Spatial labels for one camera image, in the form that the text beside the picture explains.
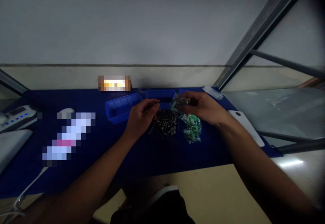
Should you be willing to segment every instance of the right hand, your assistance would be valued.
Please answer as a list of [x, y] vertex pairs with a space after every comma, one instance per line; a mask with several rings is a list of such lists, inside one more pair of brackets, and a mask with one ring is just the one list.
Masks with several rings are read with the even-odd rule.
[[177, 109], [184, 112], [186, 115], [194, 114], [212, 125], [218, 125], [231, 118], [231, 115], [205, 92], [188, 91], [180, 94], [179, 97], [198, 101], [197, 106], [177, 106]]

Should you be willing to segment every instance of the blue plastic bin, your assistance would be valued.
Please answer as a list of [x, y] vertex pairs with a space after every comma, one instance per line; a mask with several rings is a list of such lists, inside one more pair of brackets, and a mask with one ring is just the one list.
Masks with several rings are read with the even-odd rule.
[[171, 108], [172, 99], [175, 96], [175, 90], [147, 90], [147, 99], [159, 99], [160, 109], [168, 110]]
[[139, 93], [134, 93], [105, 102], [107, 118], [113, 124], [127, 121], [133, 106], [141, 102], [143, 98]]
[[178, 90], [178, 93], [179, 93], [179, 94], [182, 94], [182, 93], [187, 92], [187, 91], [189, 91], [189, 90], [179, 89], [179, 90]]

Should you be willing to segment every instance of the blue table mat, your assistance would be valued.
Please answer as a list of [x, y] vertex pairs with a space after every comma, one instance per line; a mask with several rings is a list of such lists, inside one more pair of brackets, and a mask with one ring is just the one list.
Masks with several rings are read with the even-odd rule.
[[[202, 91], [202, 88], [164, 88], [190, 91]], [[27, 191], [26, 194], [41, 192], [55, 193], [65, 190], [88, 167], [107, 151], [122, 135], [127, 122], [113, 125], [107, 120], [105, 102], [131, 93], [139, 92], [146, 97], [148, 89], [132, 89], [124, 92], [101, 92], [97, 89], [71, 90], [29, 90], [3, 112], [22, 105], [35, 104], [42, 108], [42, 120], [30, 125], [32, 136], [19, 150], [13, 160], [0, 175], [0, 198], [18, 196], [39, 174], [42, 165], [44, 147], [51, 145], [56, 134], [62, 132], [66, 120], [57, 120], [57, 112], [64, 108], [73, 108], [76, 112], [95, 112], [95, 126], [90, 133], [84, 134], [81, 146], [75, 148], [70, 160], [58, 161], [58, 165], [49, 168]], [[224, 97], [218, 103], [226, 110], [237, 110]], [[185, 124], [179, 120], [179, 131], [174, 140], [162, 141], [157, 134], [145, 133], [132, 147], [116, 173], [115, 181], [124, 183], [143, 176], [155, 176], [206, 167], [231, 164], [232, 157], [216, 128], [202, 123], [201, 142], [188, 144], [182, 129]], [[269, 157], [283, 156], [272, 148], [263, 137], [263, 151]]]

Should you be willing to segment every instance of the metal bar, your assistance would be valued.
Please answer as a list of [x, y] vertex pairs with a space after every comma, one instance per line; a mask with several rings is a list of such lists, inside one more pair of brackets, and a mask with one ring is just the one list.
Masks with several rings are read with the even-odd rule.
[[325, 149], [325, 138], [277, 147], [283, 155]]
[[227, 64], [232, 64], [232, 67], [222, 78], [216, 81], [214, 86], [217, 86], [220, 91], [224, 89], [229, 81], [252, 57], [250, 54], [251, 49], [258, 49], [258, 47], [265, 41], [265, 39], [297, 1], [298, 0], [268, 1], [252, 27], [249, 29], [227, 62]]
[[308, 66], [305, 66], [305, 65], [300, 65], [298, 63], [295, 63], [295, 62], [292, 62], [292, 61], [289, 61], [289, 60], [285, 60], [285, 59], [282, 59], [282, 58], [279, 58], [279, 57], [276, 57], [276, 56], [272, 56], [272, 55], [269, 55], [269, 54], [254, 50], [254, 49], [252, 49], [250, 51], [250, 54], [261, 57], [261, 58], [269, 60], [269, 61], [272, 61], [272, 62], [277, 63], [279, 65], [286, 66], [288, 68], [291, 68], [293, 70], [302, 72], [302, 73], [310, 75], [312, 77], [316, 77], [316, 78], [320, 78], [320, 79], [325, 78], [325, 72], [322, 72], [320, 70], [317, 70], [317, 69], [314, 69], [314, 68], [311, 68], [311, 67], [308, 67]]
[[15, 90], [14, 88], [12, 88], [11, 86], [9, 86], [7, 83], [3, 82], [2, 80], [0, 80], [0, 84], [4, 87], [6, 87], [7, 89], [11, 90], [12, 92], [14, 92], [15, 94], [19, 95], [19, 96], [23, 96], [23, 94], [17, 90]]
[[18, 94], [19, 96], [22, 96], [23, 93], [28, 91], [28, 88], [26, 88], [24, 85], [22, 85], [20, 82], [18, 82], [17, 80], [9, 76], [1, 69], [0, 69], [0, 84], [8, 88], [9, 90], [13, 91], [14, 93]]
[[265, 137], [270, 137], [270, 138], [276, 138], [276, 139], [282, 139], [290, 142], [295, 142], [295, 143], [302, 143], [302, 142], [312, 142], [312, 139], [308, 138], [300, 138], [300, 137], [294, 137], [290, 135], [284, 135], [284, 134], [277, 134], [277, 133], [269, 133], [265, 131], [257, 131], [260, 135], [265, 136]]

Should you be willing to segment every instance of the white cable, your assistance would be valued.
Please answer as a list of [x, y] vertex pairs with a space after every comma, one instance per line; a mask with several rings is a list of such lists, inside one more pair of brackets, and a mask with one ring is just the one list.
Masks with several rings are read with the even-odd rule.
[[24, 213], [22, 213], [22, 212], [20, 212], [19, 211], [19, 208], [18, 208], [18, 206], [17, 206], [17, 203], [18, 203], [18, 201], [21, 199], [21, 197], [24, 195], [24, 193], [30, 188], [30, 186], [32, 186], [33, 184], [34, 184], [34, 182], [36, 182], [37, 181], [37, 179], [39, 179], [40, 178], [40, 176], [42, 176], [42, 174], [44, 173], [44, 172], [46, 172], [46, 170], [48, 169], [49, 167], [48, 166], [46, 166], [46, 167], [43, 167], [43, 169], [41, 170], [41, 172], [38, 174], [38, 176], [27, 186], [27, 188], [25, 188], [25, 190], [24, 191], [22, 191], [22, 193], [18, 196], [18, 198], [15, 200], [15, 202], [14, 202], [14, 208], [13, 208], [13, 210], [14, 211], [12, 211], [12, 212], [7, 212], [7, 213], [3, 213], [3, 214], [0, 214], [0, 217], [1, 216], [6, 216], [6, 215], [10, 215], [10, 214], [18, 214], [18, 215], [21, 215], [21, 216], [25, 216], [25, 214]]
[[[37, 196], [39, 196], [39, 195], [42, 195], [42, 194], [43, 194], [43, 193], [39, 193], [39, 194], [36, 194], [36, 195], [30, 196], [30, 197], [28, 197], [28, 198], [25, 198], [25, 199], [21, 200], [20, 202], [24, 202], [24, 201], [26, 201], [26, 200], [29, 200], [29, 199], [35, 198], [35, 197], [37, 197]], [[12, 203], [7, 204], [7, 205], [5, 205], [5, 206], [0, 207], [0, 209], [3, 209], [3, 208], [5, 208], [5, 207], [11, 206], [11, 205], [13, 205], [13, 204], [12, 204]]]
[[11, 215], [11, 214], [17, 214], [17, 215], [21, 215], [21, 216], [23, 216], [23, 217], [26, 216], [23, 212], [12, 211], [12, 212], [7, 212], [7, 213], [0, 214], [0, 217], [1, 217], [1, 216], [6, 216], [6, 215]]
[[18, 207], [17, 207], [17, 203], [18, 201], [21, 199], [21, 197], [24, 195], [24, 193], [30, 188], [30, 186], [32, 186], [34, 184], [34, 182], [37, 181], [37, 179], [39, 179], [39, 177], [44, 173], [46, 172], [46, 170], [48, 169], [49, 167], [46, 166], [46, 167], [43, 167], [43, 169], [41, 170], [41, 172], [38, 174], [38, 176], [27, 186], [27, 188], [25, 188], [24, 191], [22, 191], [22, 193], [18, 196], [18, 198], [15, 200], [14, 202], [14, 210], [18, 210]]

